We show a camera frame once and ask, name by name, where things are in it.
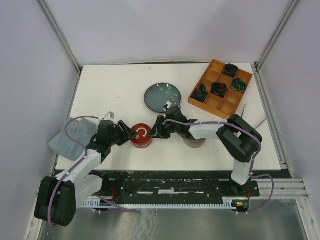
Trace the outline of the red lunch box lid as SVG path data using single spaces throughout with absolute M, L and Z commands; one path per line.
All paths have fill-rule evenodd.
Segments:
M 147 136 L 147 134 L 149 133 L 151 128 L 149 125 L 147 125 L 145 123 L 138 123 L 138 124 L 134 125 L 131 129 L 137 132 L 135 137 L 132 138 L 131 140 L 136 139 L 138 141 L 143 142 L 143 141 L 151 138 L 150 136 Z

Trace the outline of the red steel lunch bowl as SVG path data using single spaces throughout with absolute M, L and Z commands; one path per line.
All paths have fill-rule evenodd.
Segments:
M 147 140 L 144 141 L 138 141 L 137 139 L 132 139 L 131 143 L 139 149 L 144 149 L 147 148 L 151 143 L 152 143 L 153 139 L 152 138 L 148 138 Z

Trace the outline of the blue ceramic food plate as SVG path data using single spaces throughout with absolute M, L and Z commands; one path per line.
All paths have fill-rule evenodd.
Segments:
M 173 84 L 160 82 L 150 86 L 144 94 L 145 105 L 153 112 L 165 113 L 167 102 L 171 106 L 179 106 L 181 103 L 181 92 Z

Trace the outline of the beige lunch box bowl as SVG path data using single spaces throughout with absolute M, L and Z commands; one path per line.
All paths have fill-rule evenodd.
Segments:
M 189 146 L 190 148 L 200 148 L 206 142 L 205 138 L 201 139 L 184 139 L 184 143 Z

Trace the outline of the wooden compartment tray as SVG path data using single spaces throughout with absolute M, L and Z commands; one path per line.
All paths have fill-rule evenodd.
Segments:
M 191 92 L 188 103 L 221 119 L 235 114 L 253 74 L 213 59 Z

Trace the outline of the metal tongs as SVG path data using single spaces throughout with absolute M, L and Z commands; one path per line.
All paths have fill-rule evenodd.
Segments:
M 247 103 L 245 103 L 245 105 L 244 105 L 244 107 L 243 107 L 243 110 L 242 110 L 242 113 L 241 113 L 241 115 L 240 115 L 240 117 L 242 118 L 242 119 L 244 119 L 243 118 L 243 116 L 244 116 L 244 113 L 245 113 L 245 110 L 246 110 L 246 106 L 247 106 Z M 268 117 L 266 117 L 265 119 L 263 119 L 262 121 L 260 121 L 260 123 L 259 124 L 257 124 L 255 127 L 253 127 L 255 130 L 258 128 L 258 127 L 260 127 L 266 120 L 268 119 Z

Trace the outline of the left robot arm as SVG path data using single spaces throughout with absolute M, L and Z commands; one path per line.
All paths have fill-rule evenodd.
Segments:
M 137 134 L 122 120 L 114 123 L 101 120 L 97 133 L 88 145 L 81 144 L 83 153 L 63 172 L 44 177 L 39 186 L 34 216 L 50 226 L 66 227 L 73 220 L 77 207 L 95 193 L 106 195 L 111 183 L 92 170 L 111 153 L 114 145 L 122 146 Z

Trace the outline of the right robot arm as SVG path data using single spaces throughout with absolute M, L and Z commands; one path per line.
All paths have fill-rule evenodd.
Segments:
M 232 156 L 233 171 L 229 189 L 236 196 L 248 189 L 254 160 L 262 150 L 262 136 L 239 115 L 233 114 L 226 120 L 202 121 L 197 119 L 170 118 L 159 115 L 147 134 L 149 137 L 169 139 L 178 134 L 185 140 L 220 140 Z

